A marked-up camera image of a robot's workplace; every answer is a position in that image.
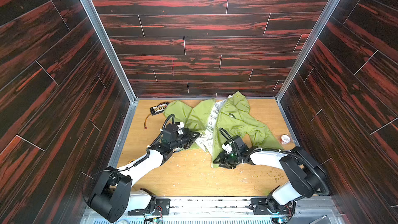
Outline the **green jacket with cartoon print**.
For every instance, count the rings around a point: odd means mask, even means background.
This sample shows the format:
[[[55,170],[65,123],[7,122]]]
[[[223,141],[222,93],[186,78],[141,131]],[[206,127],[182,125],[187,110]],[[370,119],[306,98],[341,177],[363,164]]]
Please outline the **green jacket with cartoon print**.
[[[205,100],[194,108],[181,101],[174,101],[164,110],[164,116],[174,114],[177,122],[183,122],[190,131],[199,132],[201,136],[192,148],[208,151],[213,160],[223,151],[222,144],[226,142],[219,128],[226,130],[232,137],[243,138],[248,135],[252,146],[282,149],[267,125],[253,118],[249,112],[250,105],[246,97],[236,92],[223,101]]]

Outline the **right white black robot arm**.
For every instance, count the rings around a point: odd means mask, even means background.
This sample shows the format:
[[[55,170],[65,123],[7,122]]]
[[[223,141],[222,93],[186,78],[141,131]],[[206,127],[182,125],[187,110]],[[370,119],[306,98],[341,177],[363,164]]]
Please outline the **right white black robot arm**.
[[[252,200],[249,206],[255,214],[292,215],[297,200],[313,195],[327,196],[326,171],[303,148],[291,150],[248,146],[239,136],[228,137],[214,164],[235,169],[240,164],[268,166],[285,172],[288,182],[274,189],[265,199]]]

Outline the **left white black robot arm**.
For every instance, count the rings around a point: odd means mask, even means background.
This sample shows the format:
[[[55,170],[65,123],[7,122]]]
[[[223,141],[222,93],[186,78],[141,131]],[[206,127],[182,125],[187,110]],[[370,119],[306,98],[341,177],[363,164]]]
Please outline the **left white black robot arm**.
[[[189,148],[201,136],[187,128],[176,134],[161,132],[139,159],[119,169],[107,167],[93,174],[98,176],[90,190],[87,205],[110,223],[116,222],[125,213],[155,211],[156,196],[142,188],[131,192],[142,177],[163,165],[173,155],[175,149]]]

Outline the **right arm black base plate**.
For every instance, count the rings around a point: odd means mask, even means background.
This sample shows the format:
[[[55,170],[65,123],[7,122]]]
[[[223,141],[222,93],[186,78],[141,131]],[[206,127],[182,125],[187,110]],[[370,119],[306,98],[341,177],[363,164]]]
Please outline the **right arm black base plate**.
[[[255,215],[292,215],[296,207],[294,200],[280,205],[268,198],[252,198],[248,206]]]

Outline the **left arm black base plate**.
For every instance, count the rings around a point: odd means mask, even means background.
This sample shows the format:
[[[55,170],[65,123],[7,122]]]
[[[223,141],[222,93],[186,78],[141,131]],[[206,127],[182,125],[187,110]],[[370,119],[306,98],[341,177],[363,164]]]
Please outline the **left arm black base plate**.
[[[128,216],[142,216],[152,215],[152,216],[167,216],[170,213],[171,199],[168,198],[153,198],[150,200],[149,204],[143,209],[134,209],[128,211]]]

